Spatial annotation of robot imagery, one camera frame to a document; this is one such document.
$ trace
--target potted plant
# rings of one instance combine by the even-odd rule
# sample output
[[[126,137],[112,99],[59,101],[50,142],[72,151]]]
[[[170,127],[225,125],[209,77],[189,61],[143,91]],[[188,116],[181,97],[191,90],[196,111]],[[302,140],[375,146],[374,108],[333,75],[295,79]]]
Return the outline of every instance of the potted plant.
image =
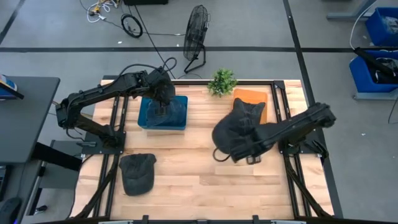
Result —
[[[237,80],[233,77],[234,73],[232,70],[221,68],[214,74],[214,80],[209,82],[207,88],[213,96],[223,96],[225,94],[231,94],[232,89],[236,86]]]

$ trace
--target orange towel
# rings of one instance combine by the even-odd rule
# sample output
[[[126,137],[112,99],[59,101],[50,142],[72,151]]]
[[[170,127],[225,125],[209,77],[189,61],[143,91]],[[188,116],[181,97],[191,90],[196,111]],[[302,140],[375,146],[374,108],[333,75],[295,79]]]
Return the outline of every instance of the orange towel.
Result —
[[[242,89],[235,89],[234,91],[234,100],[235,98],[240,98],[245,103],[266,103],[264,110],[261,114],[260,124],[267,123],[267,106],[268,106],[268,96],[267,93],[260,92],[260,91],[253,91],[253,90],[242,90]]]

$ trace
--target blue bin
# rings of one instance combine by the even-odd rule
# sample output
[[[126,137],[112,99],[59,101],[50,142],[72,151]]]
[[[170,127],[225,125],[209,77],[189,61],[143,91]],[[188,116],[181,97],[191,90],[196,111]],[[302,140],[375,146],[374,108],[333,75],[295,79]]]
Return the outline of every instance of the blue bin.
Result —
[[[175,96],[179,102],[181,102],[186,108],[188,108],[188,97],[186,96]],[[158,130],[185,130],[187,126],[187,113],[185,113],[185,117],[181,123],[178,124],[165,124],[165,125],[157,125],[148,127],[147,126],[147,109],[148,105],[152,100],[150,98],[142,97],[141,106],[139,108],[138,115],[138,125],[144,129],[158,129]]]
[[[386,52],[379,50],[368,50],[367,53],[373,57],[386,57],[398,60],[398,52]],[[349,68],[353,74],[356,89],[360,93],[389,93],[398,88],[398,84],[377,84],[374,83],[366,62],[361,57],[356,57]]]
[[[387,26],[383,23],[382,16],[398,18],[398,8],[378,7],[373,15],[366,21],[369,36],[376,46],[398,46],[398,34],[388,31]]]

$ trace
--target gray floor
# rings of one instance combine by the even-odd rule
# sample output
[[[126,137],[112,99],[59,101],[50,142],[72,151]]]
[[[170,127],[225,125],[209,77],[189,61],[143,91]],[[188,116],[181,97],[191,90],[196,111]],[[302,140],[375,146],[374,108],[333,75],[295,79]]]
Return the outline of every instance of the gray floor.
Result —
[[[85,6],[94,0],[82,0]],[[349,47],[353,22],[328,21],[328,12],[350,11],[362,0],[289,0],[302,47]],[[211,13],[206,46],[294,47],[289,25],[280,0],[170,0],[166,6],[139,6],[150,32],[184,33],[192,8],[204,4]],[[17,1],[0,0],[0,30],[11,16]],[[395,6],[394,0],[379,0],[377,6]],[[122,12],[105,14],[119,24]],[[183,37],[153,36],[159,47],[183,45]],[[363,22],[356,28],[355,46],[369,47]],[[0,47],[150,47],[147,36],[132,39],[110,24],[86,21],[77,0],[26,0]],[[181,52],[162,52],[174,56],[176,77],[188,63]],[[398,170],[396,133],[388,125],[391,101],[352,100],[356,88],[348,68],[354,54],[305,53],[304,59],[317,101],[331,105],[338,118],[325,130],[331,164],[345,218],[398,222]],[[140,62],[161,65],[155,52],[96,53],[0,53],[0,73],[21,76],[60,77],[55,100],[69,93],[95,86],[103,75],[115,75],[128,64]],[[210,78],[219,67],[231,68],[237,78],[301,79],[295,53],[288,52],[208,52],[207,64],[194,73]],[[92,113],[93,107],[85,108]],[[395,112],[393,119],[398,120]],[[40,141],[67,140],[49,115]],[[47,190],[39,205],[49,210],[24,223],[65,218],[73,192]]]

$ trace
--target black fan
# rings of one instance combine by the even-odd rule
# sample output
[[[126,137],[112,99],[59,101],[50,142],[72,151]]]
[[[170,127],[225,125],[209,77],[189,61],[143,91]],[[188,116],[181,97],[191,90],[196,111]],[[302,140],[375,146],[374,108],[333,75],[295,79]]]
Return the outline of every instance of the black fan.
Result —
[[[203,41],[205,41],[207,27],[207,9],[202,5],[195,6],[189,18],[187,31],[185,33],[184,57],[191,61],[184,69],[185,73],[200,68],[206,63],[206,48],[203,45]],[[188,70],[192,62],[198,59],[201,49],[203,49],[203,63]]]

